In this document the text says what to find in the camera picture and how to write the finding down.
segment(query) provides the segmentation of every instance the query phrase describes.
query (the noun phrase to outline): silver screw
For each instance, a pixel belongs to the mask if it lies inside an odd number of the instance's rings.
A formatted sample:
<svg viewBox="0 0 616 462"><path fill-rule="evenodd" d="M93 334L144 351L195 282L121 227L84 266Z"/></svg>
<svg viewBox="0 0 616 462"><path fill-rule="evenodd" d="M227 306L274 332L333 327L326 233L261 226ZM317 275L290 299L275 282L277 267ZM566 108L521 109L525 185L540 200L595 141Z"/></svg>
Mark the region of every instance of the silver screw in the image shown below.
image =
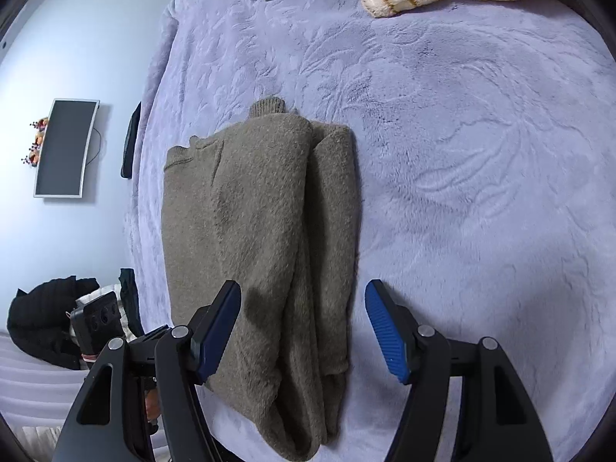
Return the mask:
<svg viewBox="0 0 616 462"><path fill-rule="evenodd" d="M498 342L495 341L492 337L486 337L481 341L484 347L489 351L494 351L498 349Z"/></svg>
<svg viewBox="0 0 616 462"><path fill-rule="evenodd" d="M109 349L119 349L124 345L124 339L121 339L120 337L114 337L109 341L107 345L109 346Z"/></svg>
<svg viewBox="0 0 616 462"><path fill-rule="evenodd" d="M189 334L189 329L186 326L177 326L171 330L171 336L176 339L181 339Z"/></svg>
<svg viewBox="0 0 616 462"><path fill-rule="evenodd" d="M435 333L434 329L429 325L420 325L420 327L417 329L417 332L422 337L432 337Z"/></svg>

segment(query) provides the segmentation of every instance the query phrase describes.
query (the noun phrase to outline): television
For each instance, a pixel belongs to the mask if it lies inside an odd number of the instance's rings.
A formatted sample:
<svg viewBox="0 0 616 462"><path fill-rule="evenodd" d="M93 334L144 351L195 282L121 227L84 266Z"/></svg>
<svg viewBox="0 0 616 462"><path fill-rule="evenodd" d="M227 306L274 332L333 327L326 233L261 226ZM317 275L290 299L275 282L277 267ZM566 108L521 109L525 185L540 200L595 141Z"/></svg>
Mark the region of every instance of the television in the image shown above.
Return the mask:
<svg viewBox="0 0 616 462"><path fill-rule="evenodd" d="M99 101L55 99L36 168L35 198L81 198Z"/></svg>

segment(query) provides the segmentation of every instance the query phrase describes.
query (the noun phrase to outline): blue gripper pad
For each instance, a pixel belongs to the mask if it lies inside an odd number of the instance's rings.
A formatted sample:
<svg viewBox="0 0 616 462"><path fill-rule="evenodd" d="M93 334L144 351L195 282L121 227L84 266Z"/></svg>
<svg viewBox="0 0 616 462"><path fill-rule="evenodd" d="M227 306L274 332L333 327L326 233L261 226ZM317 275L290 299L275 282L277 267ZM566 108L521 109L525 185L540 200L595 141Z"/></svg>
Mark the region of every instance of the blue gripper pad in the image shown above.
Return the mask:
<svg viewBox="0 0 616 462"><path fill-rule="evenodd" d="M225 281L193 334L193 342L199 344L196 374L202 382L218 370L240 307L239 285Z"/></svg>
<svg viewBox="0 0 616 462"><path fill-rule="evenodd" d="M403 384L408 384L411 370L407 365L406 344L395 322L398 308L381 280L372 280L366 285L365 304L389 373L398 377Z"/></svg>

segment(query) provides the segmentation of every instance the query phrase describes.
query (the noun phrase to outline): white bedding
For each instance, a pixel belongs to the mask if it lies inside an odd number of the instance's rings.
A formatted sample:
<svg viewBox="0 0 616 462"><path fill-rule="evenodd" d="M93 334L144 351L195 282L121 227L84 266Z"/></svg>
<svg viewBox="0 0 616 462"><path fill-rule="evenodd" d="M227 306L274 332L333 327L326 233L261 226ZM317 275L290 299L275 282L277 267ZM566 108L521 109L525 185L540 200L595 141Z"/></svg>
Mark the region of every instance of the white bedding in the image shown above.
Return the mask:
<svg viewBox="0 0 616 462"><path fill-rule="evenodd" d="M127 227L146 330L170 322L160 237L167 150L278 95L354 132L362 191L340 438L318 461L382 460L408 388L363 290L388 283L450 338L500 341L556 462L616 391L616 66L556 0L451 0L375 20L359 0L174 0L144 95ZM456 423L454 381L439 461ZM218 439L277 460L200 392Z"/></svg>

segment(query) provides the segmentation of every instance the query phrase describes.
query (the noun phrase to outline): white monitor frame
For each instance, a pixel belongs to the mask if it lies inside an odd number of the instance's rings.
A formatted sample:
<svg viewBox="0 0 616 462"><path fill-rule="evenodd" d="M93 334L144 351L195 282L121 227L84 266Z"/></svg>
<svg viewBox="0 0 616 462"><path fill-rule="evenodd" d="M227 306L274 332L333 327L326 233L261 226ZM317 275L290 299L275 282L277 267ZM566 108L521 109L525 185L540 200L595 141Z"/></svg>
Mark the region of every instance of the white monitor frame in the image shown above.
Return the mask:
<svg viewBox="0 0 616 462"><path fill-rule="evenodd" d="M87 150L90 147L90 136L92 135L92 128L94 127L94 120L96 119L96 113L99 110L100 101L90 100L90 99L54 99L54 103L51 105L51 110L49 111L49 121L51 122L51 114L54 112L54 106L56 101L71 101L71 102L94 102L96 105L94 106L94 112L92 113L92 119L90 120L90 128L87 130L87 138L85 139L85 148L83 151L83 163L81 165L81 180L79 182L79 194L36 194L36 185L38 184L38 171L41 168L41 161L43 158L44 150L45 150L45 138L43 137L41 151L39 153L39 161L36 165L36 178L35 178L35 190L34 197L35 198L82 198L83 196L83 179L85 175L85 163L87 161Z"/></svg>

